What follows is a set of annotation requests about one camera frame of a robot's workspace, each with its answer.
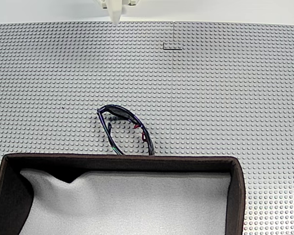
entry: sunglasses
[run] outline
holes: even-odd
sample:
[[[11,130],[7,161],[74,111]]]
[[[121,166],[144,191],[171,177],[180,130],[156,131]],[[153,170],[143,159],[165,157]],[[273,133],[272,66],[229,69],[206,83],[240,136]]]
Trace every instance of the sunglasses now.
[[[155,151],[154,151],[154,147],[153,147],[153,143],[151,141],[150,135],[148,130],[145,128],[145,126],[143,125],[143,123],[129,110],[127,110],[126,108],[123,108],[119,105],[113,105],[113,104],[109,104],[109,105],[105,105],[101,108],[99,108],[97,110],[97,115],[100,119],[100,122],[104,128],[104,131],[106,132],[107,136],[108,136],[108,140],[110,145],[112,146],[113,150],[119,154],[119,155],[124,155],[124,153],[117,147],[117,145],[115,144],[112,136],[111,136],[111,123],[106,124],[103,114],[104,113],[110,113],[118,118],[124,119],[124,120],[128,120],[130,122],[132,122],[134,124],[134,129],[136,128],[141,128],[143,130],[142,132],[142,140],[144,142],[147,142],[148,144],[148,153],[149,155],[154,155]]]

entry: white wall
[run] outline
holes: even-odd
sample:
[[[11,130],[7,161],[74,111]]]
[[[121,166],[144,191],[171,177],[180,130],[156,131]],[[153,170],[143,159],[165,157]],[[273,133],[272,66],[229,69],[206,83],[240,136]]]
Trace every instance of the white wall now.
[[[0,0],[0,23],[109,20],[93,0]],[[121,20],[294,24],[294,0],[140,0]]]

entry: open box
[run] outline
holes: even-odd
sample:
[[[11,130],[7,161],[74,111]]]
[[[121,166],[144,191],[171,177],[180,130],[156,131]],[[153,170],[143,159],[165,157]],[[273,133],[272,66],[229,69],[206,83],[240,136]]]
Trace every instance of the open box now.
[[[155,157],[77,154],[9,154],[0,167],[0,235],[18,235],[33,203],[33,189],[20,171],[42,170],[65,182],[88,171],[117,172],[229,172],[226,235],[241,235],[245,185],[241,166],[232,157]]]

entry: gray surface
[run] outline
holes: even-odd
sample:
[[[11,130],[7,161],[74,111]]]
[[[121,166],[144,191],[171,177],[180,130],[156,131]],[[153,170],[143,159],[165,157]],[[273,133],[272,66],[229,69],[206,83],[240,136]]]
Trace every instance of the gray surface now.
[[[112,153],[96,118],[108,103],[145,123],[156,155],[237,157],[244,235],[294,234],[294,26],[0,25],[0,159]],[[147,153],[128,126],[113,131]]]

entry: sunglasses frame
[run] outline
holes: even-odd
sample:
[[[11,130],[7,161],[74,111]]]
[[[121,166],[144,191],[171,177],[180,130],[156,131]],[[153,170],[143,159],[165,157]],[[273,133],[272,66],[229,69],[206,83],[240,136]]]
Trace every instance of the sunglasses frame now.
[[[120,110],[121,112],[125,112],[127,115],[129,115],[131,118],[133,118],[135,120],[135,122],[133,122],[133,120],[130,120],[120,114],[117,114],[115,112],[113,112],[111,109],[117,109],[117,110]],[[106,125],[106,122],[104,120],[104,117],[103,117],[103,114],[104,113],[110,113],[116,117],[119,117],[119,118],[122,118],[124,120],[128,120],[134,124],[137,124],[141,127],[141,129],[143,130],[143,133],[145,135],[145,138],[146,138],[146,141],[147,141],[147,144],[148,144],[148,153],[149,155],[154,155],[154,147],[153,147],[153,143],[152,143],[152,140],[150,138],[150,135],[149,135],[149,132],[148,130],[145,128],[145,126],[143,125],[143,123],[132,113],[130,112],[129,110],[127,110],[126,108],[122,107],[122,106],[119,106],[119,105],[114,105],[114,104],[109,104],[109,105],[105,105],[101,108],[99,108],[97,110],[97,115],[99,117],[99,120],[104,128],[104,131],[106,132],[107,136],[108,136],[108,140],[109,140],[109,143],[110,145],[112,146],[113,150],[118,154],[118,155],[124,155],[124,153],[119,149],[119,147],[115,144],[114,140],[112,139],[112,136],[111,136],[111,133]]]

